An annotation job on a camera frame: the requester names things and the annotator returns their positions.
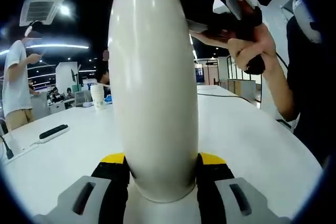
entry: person sitting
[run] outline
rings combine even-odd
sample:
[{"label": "person sitting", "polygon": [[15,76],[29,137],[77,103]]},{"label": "person sitting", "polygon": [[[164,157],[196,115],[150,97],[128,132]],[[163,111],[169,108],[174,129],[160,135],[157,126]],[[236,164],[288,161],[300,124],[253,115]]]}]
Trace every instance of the person sitting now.
[{"label": "person sitting", "polygon": [[109,68],[108,63],[106,61],[98,63],[95,78],[98,83],[103,84],[104,98],[106,98],[109,94],[111,94],[111,89],[109,87],[110,86]]},{"label": "person sitting", "polygon": [[65,98],[58,92],[58,89],[55,87],[52,91],[51,100],[53,103],[63,101]]},{"label": "person sitting", "polygon": [[67,96],[65,97],[65,100],[69,100],[73,98],[75,98],[75,94],[72,93],[71,88],[67,88]]}]

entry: white t-shirt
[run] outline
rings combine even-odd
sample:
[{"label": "white t-shirt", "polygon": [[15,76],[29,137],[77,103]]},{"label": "white t-shirt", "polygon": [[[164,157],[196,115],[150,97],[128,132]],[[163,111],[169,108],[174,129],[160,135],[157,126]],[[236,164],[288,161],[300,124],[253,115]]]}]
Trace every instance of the white t-shirt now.
[{"label": "white t-shirt", "polygon": [[7,69],[13,64],[19,64],[27,58],[26,49],[21,40],[15,41],[9,49],[5,63],[4,85],[2,90],[3,108],[5,116],[13,111],[31,109],[27,66],[21,75],[9,83]]}]

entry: black stand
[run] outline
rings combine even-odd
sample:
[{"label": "black stand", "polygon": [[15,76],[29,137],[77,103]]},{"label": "black stand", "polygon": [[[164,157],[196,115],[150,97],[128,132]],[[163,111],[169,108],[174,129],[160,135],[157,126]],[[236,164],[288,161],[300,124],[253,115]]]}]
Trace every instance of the black stand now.
[{"label": "black stand", "polygon": [[75,74],[76,83],[77,83],[77,92],[79,92],[79,81],[78,81],[78,74]]}]

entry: khaki pants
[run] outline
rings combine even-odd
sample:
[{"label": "khaki pants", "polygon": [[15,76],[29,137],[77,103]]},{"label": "khaki pants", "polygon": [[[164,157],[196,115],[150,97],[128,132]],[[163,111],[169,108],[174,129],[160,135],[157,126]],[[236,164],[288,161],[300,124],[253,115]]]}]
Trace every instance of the khaki pants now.
[{"label": "khaki pants", "polygon": [[16,110],[6,115],[6,125],[9,130],[14,130],[34,120],[33,110]]}]

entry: human arm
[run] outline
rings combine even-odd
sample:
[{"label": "human arm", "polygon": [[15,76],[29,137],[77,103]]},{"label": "human arm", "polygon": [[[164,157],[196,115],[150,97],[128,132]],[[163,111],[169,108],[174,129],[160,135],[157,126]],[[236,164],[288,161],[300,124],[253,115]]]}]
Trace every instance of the human arm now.
[{"label": "human arm", "polygon": [[228,41],[228,50],[237,66],[244,71],[247,70],[248,62],[261,54],[266,68],[262,75],[267,81],[274,103],[282,117],[286,121],[292,121],[297,116],[293,92],[278,61],[275,42],[265,24],[256,27],[254,32],[256,42],[233,38]]},{"label": "human arm", "polygon": [[22,74],[28,64],[35,64],[41,58],[41,55],[31,54],[26,59],[20,61],[18,52],[8,52],[9,67],[7,69],[8,81],[14,82]]},{"label": "human arm", "polygon": [[39,92],[34,91],[33,89],[29,88],[29,94],[33,94],[33,95],[40,95]]},{"label": "human arm", "polygon": [[192,37],[198,39],[200,42],[213,47],[221,47],[227,49],[227,41],[230,38],[235,38],[234,32],[222,31],[220,35],[214,35],[209,31],[204,31],[202,33],[197,33],[195,31],[189,30]]}]

